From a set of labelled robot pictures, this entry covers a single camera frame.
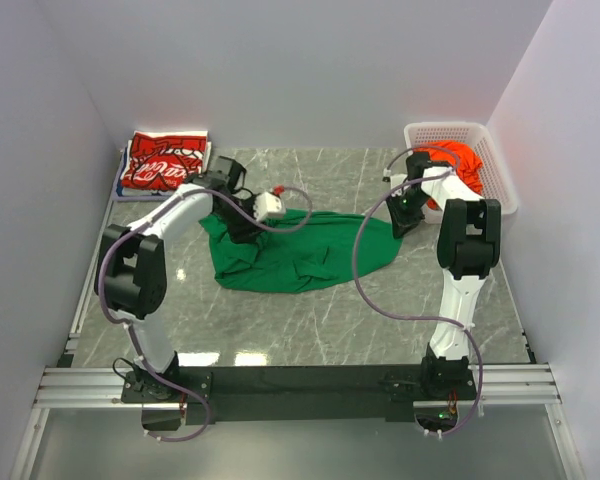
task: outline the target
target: red object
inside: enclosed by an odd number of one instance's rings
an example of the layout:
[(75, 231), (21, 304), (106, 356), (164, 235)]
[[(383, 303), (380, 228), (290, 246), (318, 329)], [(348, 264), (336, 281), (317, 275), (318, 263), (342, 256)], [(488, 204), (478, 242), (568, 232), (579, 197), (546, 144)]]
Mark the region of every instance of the red object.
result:
[(136, 132), (120, 183), (138, 190), (175, 190), (190, 174), (202, 172), (206, 148), (206, 136), (153, 137)]
[[(458, 177), (460, 177), (460, 180), (462, 180), (471, 190), (479, 195), (482, 194), (482, 182), (480, 181), (480, 174), (478, 173), (478, 170), (482, 168), (482, 160), (471, 148), (469, 148), (469, 146), (451, 140), (431, 142), (429, 145), (446, 148), (447, 150), (456, 153), (460, 157), (460, 166), (456, 172)], [(417, 148), (416, 150), (418, 152), (429, 152), (431, 160), (434, 162), (447, 161), (451, 165), (456, 164), (455, 158), (446, 152), (434, 150), (433, 148)], [(438, 209), (438, 205), (431, 198), (427, 202), (427, 205), (434, 210)]]

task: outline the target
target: gray marble surface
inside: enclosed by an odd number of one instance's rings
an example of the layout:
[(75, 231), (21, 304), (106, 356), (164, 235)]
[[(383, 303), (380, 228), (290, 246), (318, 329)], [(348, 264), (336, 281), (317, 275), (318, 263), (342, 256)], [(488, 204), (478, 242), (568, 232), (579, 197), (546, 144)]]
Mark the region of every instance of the gray marble surface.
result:
[[(390, 149), (216, 149), (248, 169), (254, 191), (296, 185), (315, 208), (364, 213), (387, 184)], [(302, 199), (285, 197), (302, 208)], [(111, 222), (127, 224), (155, 203), (114, 205)], [(378, 218), (388, 220), (382, 206)], [(362, 284), (382, 307), (404, 314), (437, 314), (442, 271), (435, 254), (438, 227), (420, 225), (405, 236), (395, 261)], [(353, 282), (302, 294), (226, 290), (214, 280), (207, 235), (199, 225), (167, 252), (169, 288), (161, 312), (174, 347), (186, 364), (381, 364), (419, 362), (435, 325), (399, 322), (373, 312)], [(487, 363), (527, 363), (524, 337), (500, 266), (492, 270), (475, 313), (474, 335)], [(110, 366), (133, 354), (121, 327), (109, 325), (92, 295), (74, 366)]]

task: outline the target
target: white plastic basket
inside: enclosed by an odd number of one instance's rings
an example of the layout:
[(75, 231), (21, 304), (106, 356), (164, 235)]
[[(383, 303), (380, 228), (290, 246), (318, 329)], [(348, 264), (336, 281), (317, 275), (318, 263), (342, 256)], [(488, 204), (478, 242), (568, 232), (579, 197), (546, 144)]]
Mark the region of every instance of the white plastic basket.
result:
[[(467, 144), (482, 159), (483, 166), (479, 170), (483, 185), (482, 196), (499, 200), (503, 216), (511, 215), (518, 209), (518, 200), (507, 169), (484, 125), (472, 122), (410, 123), (404, 128), (404, 138), (407, 147), (441, 140), (455, 140)], [(431, 210), (425, 205), (422, 211), (427, 223), (442, 222), (442, 210)]]

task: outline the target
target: purple cable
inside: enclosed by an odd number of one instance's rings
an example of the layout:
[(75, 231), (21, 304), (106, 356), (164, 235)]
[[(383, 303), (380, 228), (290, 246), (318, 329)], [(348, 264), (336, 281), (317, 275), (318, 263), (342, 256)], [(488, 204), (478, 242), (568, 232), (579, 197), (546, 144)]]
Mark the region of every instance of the purple cable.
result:
[(296, 231), (300, 230), (302, 227), (304, 227), (307, 224), (307, 222), (309, 221), (309, 219), (311, 218), (311, 213), (313, 212), (313, 204), (311, 202), (311, 198), (309, 198), (309, 195), (305, 191), (303, 191), (299, 188), (284, 187), (284, 190), (289, 190), (289, 191), (294, 191), (294, 192), (299, 193), (307, 200), (307, 203), (308, 203), (307, 214), (305, 215), (305, 217), (302, 219), (302, 221), (300, 223), (298, 223), (297, 225), (295, 225), (291, 228), (273, 228), (273, 227), (269, 227), (268, 225), (259, 223), (259, 222), (255, 221), (253, 218), (251, 218), (249, 216), (249, 214), (244, 212), (228, 196), (226, 196), (220, 192), (216, 192), (215, 190), (207, 190), (205, 188), (201, 188), (199, 190), (192, 190), (192, 191), (186, 192), (183, 195), (174, 195), (174, 196), (170, 197), (165, 202), (166, 207), (161, 209), (160, 211), (158, 211), (155, 214), (155, 216), (151, 219), (151, 221), (146, 221), (146, 222), (142, 223), (141, 225), (137, 226), (136, 228), (125, 233), (122, 237), (120, 237), (118, 240), (116, 240), (113, 243), (113, 245), (111, 245), (109, 250), (107, 250), (107, 253), (105, 254), (104, 258), (102, 259), (102, 265), (100, 266), (100, 272), (98, 275), (98, 292), (99, 292), (98, 298), (100, 300), (100, 308), (102, 309), (102, 313), (104, 313), (105, 318), (115, 325), (120, 325), (120, 324), (124, 323), (125, 326), (127, 326), (128, 330), (129, 330), (129, 337), (131, 338), (131, 344), (133, 345), (133, 348), (135, 349), (138, 357), (142, 359), (141, 360), (142, 365), (144, 366), (144, 368), (147, 370), (147, 372), (149, 372), (149, 374), (153, 378), (155, 378), (158, 382), (162, 383), (163, 385), (166, 385), (167, 387), (173, 388), (179, 392), (184, 393), (185, 395), (188, 395), (188, 396), (194, 398), (198, 403), (202, 404), (202, 406), (205, 409), (206, 415), (205, 415), (204, 422), (202, 423), (200, 428), (198, 428), (195, 432), (193, 432), (189, 435), (185, 435), (183, 437), (163, 437), (163, 436), (157, 435), (153, 432), (147, 432), (149, 436), (151, 436), (159, 441), (162, 441), (162, 442), (186, 442), (187, 440), (191, 440), (192, 438), (199, 436), (209, 426), (209, 423), (211, 422), (212, 412), (211, 412), (211, 407), (209, 406), (209, 403), (204, 398), (202, 398), (202, 396), (200, 394), (198, 394), (192, 390), (189, 390), (188, 388), (177, 385), (177, 384), (161, 377), (158, 374), (158, 372), (156, 372), (156, 370), (151, 366), (151, 364), (144, 358), (144, 355), (142, 352), (142, 347), (140, 346), (138, 337), (137, 337), (135, 331), (133, 330), (133, 324), (129, 320), (125, 320), (125, 319), (117, 318), (117, 317), (113, 316), (111, 314), (111, 312), (109, 311), (109, 308), (107, 307), (106, 297), (104, 294), (104, 279), (106, 276), (105, 274), (107, 272), (107, 269), (109, 267), (109, 263), (111, 263), (111, 259), (113, 258), (113, 255), (116, 253), (118, 248), (120, 248), (120, 245), (125, 243), (136, 233), (141, 233), (141, 232), (145, 231), (151, 224), (159, 221), (174, 206), (176, 206), (182, 200), (184, 200), (188, 197), (191, 197), (193, 195), (200, 194), (200, 193), (208, 193), (210, 195), (220, 198), (224, 202), (228, 203), (232, 208), (234, 208), (240, 215), (242, 215), (244, 218), (246, 218), (249, 222), (251, 222), (252, 224), (257, 226), (258, 228), (261, 228), (262, 230), (266, 230), (267, 232), (273, 232), (273, 233), (296, 232)]
[[(362, 285), (360, 284), (360, 276), (358, 274), (358, 250), (360, 247), (360, 239), (362, 238), (362, 234), (364, 232), (365, 227), (367, 226), (367, 224), (369, 223), (369, 220), (371, 220), (371, 217), (373, 216), (373, 214), (376, 212), (376, 210), (378, 210), (378, 208), (380, 208), (380, 206), (384, 203), (384, 201), (389, 198), (391, 196), (391, 194), (393, 194), (394, 192), (404, 188), (404, 187), (408, 187), (411, 185), (415, 185), (417, 183), (421, 183), (421, 182), (430, 182), (432, 180), (441, 180), (445, 177), (448, 177), (453, 171), (455, 171), (455, 169), (460, 165), (460, 158), (458, 157), (458, 155), (451, 151), (451, 150), (447, 150), (446, 148), (442, 148), (442, 147), (437, 147), (435, 145), (419, 145), (418, 147), (412, 147), (412, 148), (407, 148), (406, 150), (404, 150), (403, 152), (401, 152), (400, 154), (396, 155), (393, 160), (391, 160), (391, 162), (389, 163), (389, 165), (387, 166), (387, 169), (391, 167), (391, 165), (393, 165), (393, 163), (395, 163), (395, 161), (400, 158), (402, 155), (409, 153), (411, 151), (413, 151), (416, 148), (422, 148), (422, 147), (426, 147), (426, 148), (433, 148), (436, 150), (440, 150), (440, 151), (444, 151), (447, 153), (450, 153), (451, 155), (453, 155), (456, 158), (456, 165), (455, 168), (447, 171), (446, 173), (443, 173), (442, 175), (437, 175), (435, 177), (429, 177), (429, 178), (417, 178), (414, 180), (409, 180), (406, 181), (400, 185), (398, 185), (397, 187), (394, 187), (392, 189), (390, 189), (386, 194), (384, 194), (380, 200), (378, 200), (376, 202), (376, 204), (371, 207), (371, 210), (369, 210), (369, 212), (365, 215), (364, 220), (362, 221), (362, 224), (360, 225), (360, 228), (358, 229), (358, 234), (356, 235), (356, 239), (353, 243), (353, 255), (352, 255), (352, 268), (353, 268), (353, 281), (356, 284), (356, 288), (358, 289), (358, 293), (360, 294), (360, 296), (362, 297), (362, 299), (367, 303), (367, 305), (369, 305), (373, 310), (375, 310), (376, 312), (378, 312), (381, 315), (384, 315), (385, 317), (388, 318), (392, 318), (394, 320), (408, 320), (408, 321), (415, 321), (415, 320), (425, 320), (425, 321), (436, 321), (436, 322), (445, 322), (445, 323), (450, 323), (451, 325), (454, 325), (460, 329), (462, 329), (462, 331), (465, 333), (465, 335), (467, 336), (467, 338), (469, 339), (469, 342), (471, 343), (471, 346), (473, 347), (474, 351), (476, 352), (476, 358), (478, 360), (478, 386), (476, 388), (476, 398), (473, 401), (473, 404), (471, 405), (471, 409), (469, 410), (469, 413), (464, 416), (460, 422), (453, 427), (451, 430), (448, 430), (446, 432), (442, 432), (442, 436), (446, 436), (449, 435), (451, 433), (457, 432), (458, 430), (460, 430), (464, 425), (466, 425), (466, 423), (469, 421), (470, 418), (473, 417), (473, 415), (475, 414), (477, 408), (478, 408), (478, 403), (480, 403), (480, 397), (482, 396), (482, 380), (483, 380), (483, 375), (484, 375), (484, 364), (482, 361), (482, 355), (480, 354), (480, 349), (478, 348), (478, 344), (476, 343), (475, 339), (473, 338), (473, 335), (471, 335), (471, 332), (469, 330), (467, 330), (465, 328), (464, 325), (462, 325), (462, 323), (458, 322), (457, 320), (453, 320), (451, 318), (445, 318), (445, 317), (439, 317), (436, 315), (431, 315), (431, 316), (415, 316), (415, 315), (398, 315), (396, 313), (391, 313), (388, 312), (386, 310), (384, 310), (383, 308), (379, 307), (378, 305), (376, 305), (373, 300), (371, 300), (369, 298), (369, 296), (364, 292), (364, 290), (362, 289)], [(437, 432), (430, 432), (429, 435), (435, 436), (437, 434)]]

